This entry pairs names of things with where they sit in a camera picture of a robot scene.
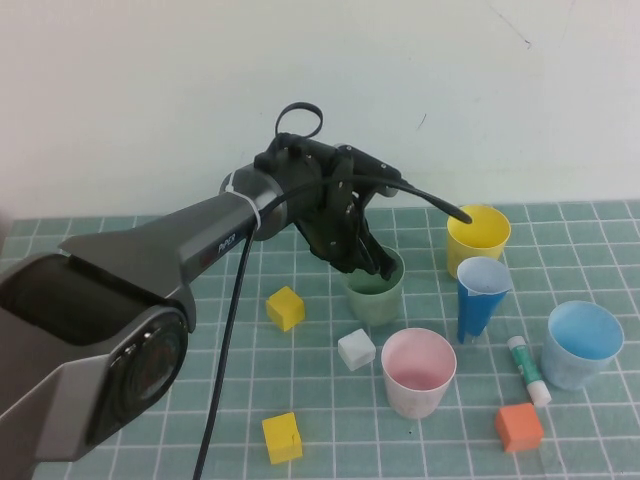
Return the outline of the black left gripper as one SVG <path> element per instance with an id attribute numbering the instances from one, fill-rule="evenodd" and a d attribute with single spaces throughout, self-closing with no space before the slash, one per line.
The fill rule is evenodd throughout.
<path id="1" fill-rule="evenodd" d="M 389 280 L 397 261 L 370 232 L 365 216 L 375 196 L 373 166 L 356 149 L 277 135 L 254 167 L 276 182 L 277 196 L 297 193 L 263 217 L 256 238 L 270 239 L 293 224 L 311 252 L 340 272 L 364 270 Z"/>

